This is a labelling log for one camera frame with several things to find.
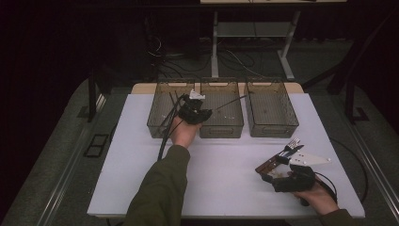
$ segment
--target person's arm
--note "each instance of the person's arm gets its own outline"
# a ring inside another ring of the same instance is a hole
[[[166,157],[147,172],[130,203],[124,226],[180,225],[190,159],[187,148],[200,125],[189,125],[175,118],[171,128],[175,127],[170,137],[174,145],[168,149]]]
[[[293,193],[298,198],[305,199],[313,207],[317,214],[320,215],[320,221],[324,226],[359,225],[345,209],[340,209],[328,192],[318,183],[314,183],[311,190]]]

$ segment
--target floor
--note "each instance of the floor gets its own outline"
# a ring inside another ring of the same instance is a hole
[[[199,59],[183,58],[179,53],[168,55],[159,66],[159,77],[210,76],[209,41],[203,40],[203,54]],[[287,56],[295,82],[303,84],[333,67],[346,55],[351,46],[348,40],[294,42]],[[284,77],[276,50],[280,40],[221,40],[218,44],[219,76],[244,79],[253,73]],[[356,89],[355,107],[361,107],[368,121],[350,124],[343,115],[344,91],[329,95],[330,78],[305,89],[324,124],[331,143],[359,198],[364,199],[366,218],[360,225],[399,225],[392,213],[391,188],[399,190],[399,137],[383,116],[370,103],[361,89]],[[88,84],[77,88],[55,131],[14,204],[3,221],[9,225],[120,225],[122,219],[100,219],[87,215],[91,195],[97,183],[106,151],[112,141],[125,98],[131,87],[117,86],[111,93],[102,94],[97,103],[98,114],[88,123]],[[83,153],[95,135],[107,135],[100,157],[84,157]],[[370,156],[379,168],[372,168]],[[366,171],[368,183],[363,173]],[[386,181],[378,181],[382,171]],[[287,220],[293,226],[321,225],[317,219]],[[190,221],[184,225],[270,225],[264,220]]]

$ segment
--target translucent plastic bin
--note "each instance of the translucent plastic bin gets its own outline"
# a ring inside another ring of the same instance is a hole
[[[237,100],[240,97],[237,79],[202,78],[200,93],[205,95],[202,109],[213,109],[213,113],[211,118],[202,124],[199,136],[201,138],[241,137],[244,120],[241,101]]]
[[[252,137],[293,135],[299,122],[280,78],[248,77],[245,94]]]
[[[159,79],[153,96],[152,108],[147,121],[152,138],[162,138],[168,126],[168,113],[178,97],[189,94],[195,87],[195,79]]]

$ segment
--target green sleeve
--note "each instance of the green sleeve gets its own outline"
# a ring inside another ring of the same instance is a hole
[[[345,209],[339,209],[329,214],[320,217],[320,221],[324,226],[357,226],[358,222],[355,221]]]
[[[179,145],[152,165],[130,203],[124,226],[179,226],[187,187],[188,150]]]

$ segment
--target person's hand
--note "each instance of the person's hand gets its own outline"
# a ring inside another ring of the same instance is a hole
[[[326,215],[340,208],[328,192],[318,183],[314,183],[311,190],[297,191],[293,192],[293,194],[298,198],[305,199],[320,215]]]
[[[188,124],[186,121],[179,118],[179,116],[176,116],[170,127],[171,130],[174,129],[173,133],[170,135],[170,139],[173,144],[181,145],[188,149],[188,146],[190,146],[196,136],[197,130],[199,130],[201,126],[202,124]]]

